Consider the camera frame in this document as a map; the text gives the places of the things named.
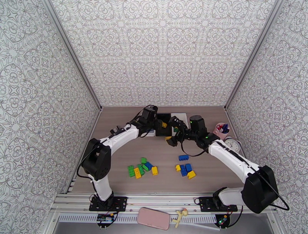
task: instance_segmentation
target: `green lego brick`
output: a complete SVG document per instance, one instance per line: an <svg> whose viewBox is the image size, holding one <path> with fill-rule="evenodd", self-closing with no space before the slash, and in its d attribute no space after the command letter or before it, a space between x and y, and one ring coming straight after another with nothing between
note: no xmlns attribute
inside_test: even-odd
<svg viewBox="0 0 308 234"><path fill-rule="evenodd" d="M149 169L147 168L146 165L142 165L142 168L143 168L145 171L149 171Z"/></svg>
<svg viewBox="0 0 308 234"><path fill-rule="evenodd" d="M143 176L145 172L144 172L144 170L143 170L143 168L142 168L142 165L141 165L141 164L138 164L137 167L139 168L140 175Z"/></svg>
<svg viewBox="0 0 308 234"><path fill-rule="evenodd" d="M127 168L128 168L129 177L135 176L134 166L133 166L133 165L130 165L130 166L128 166Z"/></svg>
<svg viewBox="0 0 308 234"><path fill-rule="evenodd" d="M147 162L146 158L141 158L141 164L145 164Z"/></svg>

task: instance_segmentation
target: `clock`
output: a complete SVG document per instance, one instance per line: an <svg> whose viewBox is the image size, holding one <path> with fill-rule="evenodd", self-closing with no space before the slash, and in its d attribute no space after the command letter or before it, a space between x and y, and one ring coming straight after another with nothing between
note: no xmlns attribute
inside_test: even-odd
<svg viewBox="0 0 308 234"><path fill-rule="evenodd" d="M241 142L233 137L226 137L224 143L237 153L241 150Z"/></svg>

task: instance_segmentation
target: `patterned wallpaper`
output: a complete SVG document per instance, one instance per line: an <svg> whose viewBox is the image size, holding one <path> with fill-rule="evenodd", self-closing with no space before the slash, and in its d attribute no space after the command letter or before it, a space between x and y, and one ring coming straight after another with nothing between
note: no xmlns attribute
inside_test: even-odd
<svg viewBox="0 0 308 234"><path fill-rule="evenodd" d="M0 2L0 233L40 233L98 108L39 0Z"/></svg>
<svg viewBox="0 0 308 234"><path fill-rule="evenodd" d="M103 106L224 105L274 0L52 0Z"/></svg>
<svg viewBox="0 0 308 234"><path fill-rule="evenodd" d="M273 168L287 233L308 233L308 1L288 0L228 109L249 160Z"/></svg>

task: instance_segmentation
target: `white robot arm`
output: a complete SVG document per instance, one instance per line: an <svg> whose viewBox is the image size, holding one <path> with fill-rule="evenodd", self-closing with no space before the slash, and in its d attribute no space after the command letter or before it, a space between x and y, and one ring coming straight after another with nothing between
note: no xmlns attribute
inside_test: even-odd
<svg viewBox="0 0 308 234"><path fill-rule="evenodd" d="M151 129L157 130L162 127L162 121L157 119L157 110L156 106L147 106L142 110L141 115L136 115L125 127L117 127L117 129L111 130L112 134L109 137L100 140L92 139L88 143L82 167L92 179L97 196L105 204L105 207L111 206L113 198L108 181L111 156L129 141L137 137L144 137ZM218 158L244 183L244 187L241 188L218 190L217 206L219 204L225 206L246 205L253 212L260 213L278 198L278 193L272 189L277 191L274 173L269 167L260 167L250 162L230 149L219 137L208 133L201 116L190 117L190 123L191 129L188 129L183 121L172 117L168 124L178 128L179 131L175 136L168 137L167 143L177 146L179 141L182 147L182 142L185 139L194 140L198 147L204 149L203 152L208 152ZM260 179L260 175L267 180L266 183Z"/></svg>

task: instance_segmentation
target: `pen holder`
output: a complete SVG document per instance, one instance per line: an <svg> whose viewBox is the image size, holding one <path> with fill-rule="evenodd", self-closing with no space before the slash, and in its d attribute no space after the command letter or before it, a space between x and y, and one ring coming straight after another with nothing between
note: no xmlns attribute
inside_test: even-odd
<svg viewBox="0 0 308 234"><path fill-rule="evenodd" d="M219 132L219 130L217 129L217 126L219 126L220 124L224 125L224 124L226 124L226 123L218 123L218 124L216 124L213 133L214 133L216 136L218 136L221 140L224 140L224 139L226 138L226 136L229 134L230 128L229 128L229 126L228 126L228 132L227 132L227 133Z"/></svg>

